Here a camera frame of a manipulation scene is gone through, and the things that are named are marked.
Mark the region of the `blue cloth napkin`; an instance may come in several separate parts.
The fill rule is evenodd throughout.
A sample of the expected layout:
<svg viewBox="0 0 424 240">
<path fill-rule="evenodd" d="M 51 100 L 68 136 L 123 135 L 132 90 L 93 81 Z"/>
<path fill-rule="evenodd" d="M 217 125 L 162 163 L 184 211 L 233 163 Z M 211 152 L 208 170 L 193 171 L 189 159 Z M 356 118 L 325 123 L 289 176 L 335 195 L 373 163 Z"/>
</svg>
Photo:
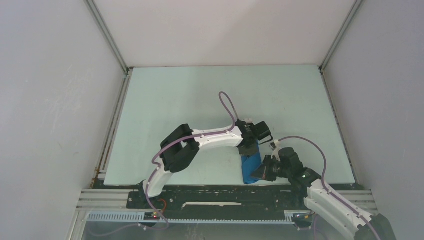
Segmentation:
<svg viewBox="0 0 424 240">
<path fill-rule="evenodd" d="M 251 174 L 262 164 L 258 142 L 256 142 L 256 149 L 257 152 L 253 155 L 241 156 L 242 180 L 246 185 L 254 184 L 259 181 L 258 178 L 251 177 Z"/>
</svg>

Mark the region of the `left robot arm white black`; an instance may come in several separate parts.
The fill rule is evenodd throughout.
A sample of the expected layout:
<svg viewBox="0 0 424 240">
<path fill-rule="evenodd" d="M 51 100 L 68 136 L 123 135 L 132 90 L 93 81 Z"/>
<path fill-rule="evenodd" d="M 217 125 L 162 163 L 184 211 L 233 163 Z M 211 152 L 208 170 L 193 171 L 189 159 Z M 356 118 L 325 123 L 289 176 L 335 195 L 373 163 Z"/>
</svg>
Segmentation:
<svg viewBox="0 0 424 240">
<path fill-rule="evenodd" d="M 160 151 L 152 159 L 155 170 L 140 183 L 142 192 L 138 201 L 145 208 L 156 206 L 158 196 L 173 174 L 187 169 L 201 150 L 234 147 L 241 156 L 251 156 L 259 151 L 262 140 L 266 143 L 274 140 L 264 121 L 254 124 L 238 119 L 229 126 L 209 130 L 182 124 L 161 142 Z"/>
</svg>

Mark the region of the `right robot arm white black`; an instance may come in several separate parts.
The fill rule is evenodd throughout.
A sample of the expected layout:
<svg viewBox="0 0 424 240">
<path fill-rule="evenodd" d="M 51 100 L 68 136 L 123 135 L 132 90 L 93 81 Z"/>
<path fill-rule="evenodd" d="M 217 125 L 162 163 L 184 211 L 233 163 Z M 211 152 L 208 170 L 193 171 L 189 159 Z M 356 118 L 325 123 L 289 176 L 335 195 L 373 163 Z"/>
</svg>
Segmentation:
<svg viewBox="0 0 424 240">
<path fill-rule="evenodd" d="M 390 221 L 382 214 L 373 215 L 347 200 L 317 172 L 305 167 L 292 147 L 266 155 L 251 177 L 268 182 L 287 179 L 291 185 L 291 204 L 307 207 L 332 225 L 347 240 L 394 240 Z"/>
</svg>

